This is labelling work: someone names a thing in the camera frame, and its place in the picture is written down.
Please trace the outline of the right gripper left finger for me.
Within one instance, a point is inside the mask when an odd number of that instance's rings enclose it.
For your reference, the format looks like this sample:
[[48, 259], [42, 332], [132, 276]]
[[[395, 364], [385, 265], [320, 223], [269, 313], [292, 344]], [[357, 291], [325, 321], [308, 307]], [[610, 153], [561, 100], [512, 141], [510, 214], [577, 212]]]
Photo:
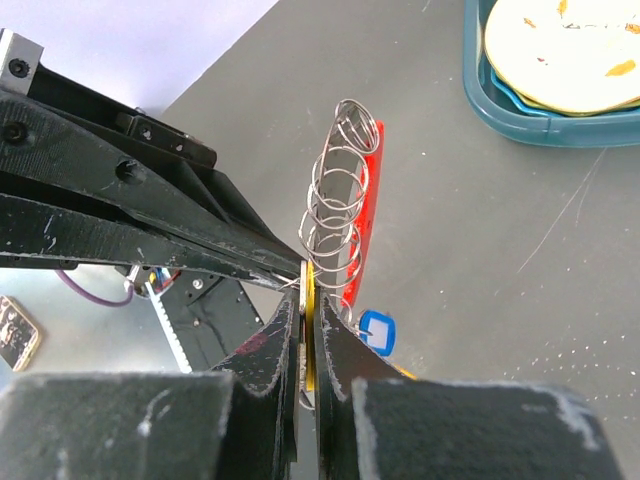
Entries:
[[299, 300], [207, 372], [38, 374], [1, 394], [5, 479], [286, 479]]

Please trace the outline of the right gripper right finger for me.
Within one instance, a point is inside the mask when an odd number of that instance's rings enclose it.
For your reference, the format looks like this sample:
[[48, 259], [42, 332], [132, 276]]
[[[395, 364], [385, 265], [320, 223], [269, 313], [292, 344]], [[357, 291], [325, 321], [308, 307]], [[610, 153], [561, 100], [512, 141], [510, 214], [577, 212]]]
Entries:
[[332, 299], [314, 307], [323, 479], [619, 479], [584, 398], [513, 381], [414, 380], [365, 345]]

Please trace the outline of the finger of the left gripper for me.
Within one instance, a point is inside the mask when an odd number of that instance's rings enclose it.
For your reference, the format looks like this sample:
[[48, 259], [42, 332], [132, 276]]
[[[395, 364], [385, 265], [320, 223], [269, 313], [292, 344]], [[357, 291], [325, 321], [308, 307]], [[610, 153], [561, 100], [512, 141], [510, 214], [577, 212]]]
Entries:
[[276, 290], [298, 276], [301, 260], [268, 259], [255, 248], [247, 257], [217, 252], [129, 224], [1, 195], [3, 267], [69, 270], [80, 264], [208, 272]]
[[299, 255], [279, 241], [220, 172], [214, 198], [189, 197], [143, 161], [14, 93], [1, 96], [3, 193], [247, 257]]

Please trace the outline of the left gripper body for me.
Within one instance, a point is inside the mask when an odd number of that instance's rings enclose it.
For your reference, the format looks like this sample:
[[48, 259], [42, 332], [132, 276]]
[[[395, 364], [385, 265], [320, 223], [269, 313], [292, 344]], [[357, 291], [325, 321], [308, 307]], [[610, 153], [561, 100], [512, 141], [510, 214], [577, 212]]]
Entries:
[[44, 48], [1, 30], [1, 88], [89, 130], [154, 168], [189, 197], [211, 200], [217, 153], [140, 110], [85, 87], [41, 64]]

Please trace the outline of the metal key holder red handle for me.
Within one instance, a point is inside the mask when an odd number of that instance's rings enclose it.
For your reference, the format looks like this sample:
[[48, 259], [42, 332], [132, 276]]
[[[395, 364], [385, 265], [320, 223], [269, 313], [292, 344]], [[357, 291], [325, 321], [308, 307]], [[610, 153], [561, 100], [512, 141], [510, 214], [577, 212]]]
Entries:
[[384, 153], [384, 123], [354, 99], [339, 101], [311, 169], [298, 238], [316, 284], [350, 309], [371, 243]]

